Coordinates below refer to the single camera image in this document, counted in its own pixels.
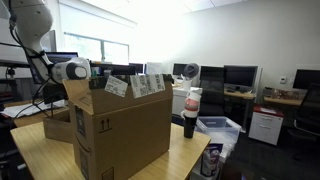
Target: office chair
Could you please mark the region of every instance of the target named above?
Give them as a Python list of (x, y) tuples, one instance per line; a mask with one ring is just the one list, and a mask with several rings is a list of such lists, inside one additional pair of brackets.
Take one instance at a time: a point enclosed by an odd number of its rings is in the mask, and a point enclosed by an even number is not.
[(214, 67), (210, 77), (200, 75), (199, 116), (224, 116), (224, 69)]
[[(294, 140), (315, 142), (320, 136), (320, 84), (311, 84), (295, 115), (294, 126), (297, 130), (288, 130)], [(295, 153), (294, 159), (301, 160), (303, 152)]]

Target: ceiling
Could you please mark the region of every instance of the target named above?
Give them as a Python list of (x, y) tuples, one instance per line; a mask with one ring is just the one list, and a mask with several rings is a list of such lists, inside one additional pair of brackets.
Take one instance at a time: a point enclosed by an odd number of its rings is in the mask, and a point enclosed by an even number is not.
[(138, 22), (154, 16), (170, 17), (247, 0), (81, 0)]

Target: wall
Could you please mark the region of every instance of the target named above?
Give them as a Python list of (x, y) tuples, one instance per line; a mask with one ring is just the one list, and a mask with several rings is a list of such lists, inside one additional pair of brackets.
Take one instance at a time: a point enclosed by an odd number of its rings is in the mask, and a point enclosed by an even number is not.
[(319, 7), (317, 0), (249, 0), (189, 13), (167, 26), (154, 22), (142, 28), (152, 34), (137, 36), (142, 41), (134, 56), (164, 62), (166, 73), (174, 62), (258, 65), (260, 87), (291, 89), (279, 83), (280, 76), (320, 69)]

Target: drawer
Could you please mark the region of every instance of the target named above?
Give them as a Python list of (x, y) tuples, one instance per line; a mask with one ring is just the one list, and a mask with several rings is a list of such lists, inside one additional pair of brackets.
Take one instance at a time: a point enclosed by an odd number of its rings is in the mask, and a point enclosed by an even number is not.
[(249, 137), (266, 143), (277, 145), (280, 128), (251, 123)]
[(282, 117), (271, 116), (268, 114), (262, 114), (257, 112), (254, 112), (252, 115), (253, 123), (257, 123), (268, 127), (281, 128), (282, 120)]

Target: white filing cabinet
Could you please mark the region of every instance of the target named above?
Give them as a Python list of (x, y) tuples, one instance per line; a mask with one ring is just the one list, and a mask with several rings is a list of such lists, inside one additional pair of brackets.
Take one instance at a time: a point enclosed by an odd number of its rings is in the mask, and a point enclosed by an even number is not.
[(282, 112), (265, 109), (259, 105), (255, 105), (249, 137), (277, 145), (282, 121)]
[[(191, 87), (190, 91), (197, 94), (202, 93), (202, 88)], [(179, 115), (184, 110), (184, 101), (186, 100), (189, 91), (184, 90), (182, 87), (173, 88), (173, 100), (172, 100), (172, 114)]]

